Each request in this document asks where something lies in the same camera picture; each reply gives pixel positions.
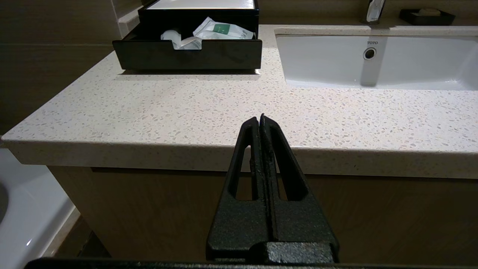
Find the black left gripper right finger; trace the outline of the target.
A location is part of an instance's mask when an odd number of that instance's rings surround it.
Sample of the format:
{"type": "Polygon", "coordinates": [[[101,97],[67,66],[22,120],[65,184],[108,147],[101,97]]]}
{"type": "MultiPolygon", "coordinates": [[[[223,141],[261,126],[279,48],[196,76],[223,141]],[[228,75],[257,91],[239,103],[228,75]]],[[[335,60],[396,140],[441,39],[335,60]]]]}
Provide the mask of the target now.
{"type": "Polygon", "coordinates": [[[338,262],[339,243],[279,124],[260,119],[267,191],[266,262],[338,262]]]}

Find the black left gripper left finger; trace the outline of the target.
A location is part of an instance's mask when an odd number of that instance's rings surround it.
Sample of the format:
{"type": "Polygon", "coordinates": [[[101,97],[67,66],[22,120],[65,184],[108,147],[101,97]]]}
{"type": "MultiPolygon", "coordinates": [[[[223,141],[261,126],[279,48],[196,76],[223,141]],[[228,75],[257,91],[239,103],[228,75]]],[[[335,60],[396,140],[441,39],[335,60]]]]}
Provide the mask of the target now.
{"type": "Polygon", "coordinates": [[[240,128],[220,201],[207,238],[208,260],[248,260],[249,249],[268,240],[267,202],[261,156],[259,123],[256,117],[240,128]],[[236,198],[244,153],[251,148],[250,201],[236,198]]]}

